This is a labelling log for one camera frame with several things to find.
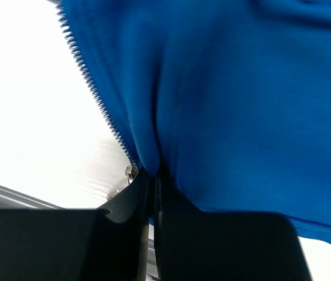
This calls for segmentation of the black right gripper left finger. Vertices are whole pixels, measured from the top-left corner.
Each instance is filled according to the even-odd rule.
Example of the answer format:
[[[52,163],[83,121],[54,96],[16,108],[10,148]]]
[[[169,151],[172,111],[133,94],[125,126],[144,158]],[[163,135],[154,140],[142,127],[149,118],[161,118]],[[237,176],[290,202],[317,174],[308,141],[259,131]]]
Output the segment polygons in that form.
[[[0,280],[145,280],[152,179],[96,209],[0,209]]]

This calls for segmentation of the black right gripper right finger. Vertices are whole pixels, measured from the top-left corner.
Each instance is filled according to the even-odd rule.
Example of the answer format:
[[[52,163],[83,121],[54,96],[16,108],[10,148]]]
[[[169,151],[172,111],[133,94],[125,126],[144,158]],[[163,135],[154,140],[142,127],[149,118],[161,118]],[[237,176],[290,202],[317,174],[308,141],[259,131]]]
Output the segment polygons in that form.
[[[155,182],[154,245],[161,280],[310,280],[296,231],[277,213],[204,212]]]

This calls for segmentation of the blue zip jacket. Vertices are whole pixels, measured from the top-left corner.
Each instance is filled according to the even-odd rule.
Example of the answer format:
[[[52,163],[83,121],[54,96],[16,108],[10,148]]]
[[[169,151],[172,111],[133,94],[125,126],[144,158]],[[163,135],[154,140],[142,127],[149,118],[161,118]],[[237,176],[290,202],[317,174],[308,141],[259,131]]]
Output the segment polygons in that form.
[[[204,211],[272,211],[331,244],[331,1],[61,1],[131,163]]]

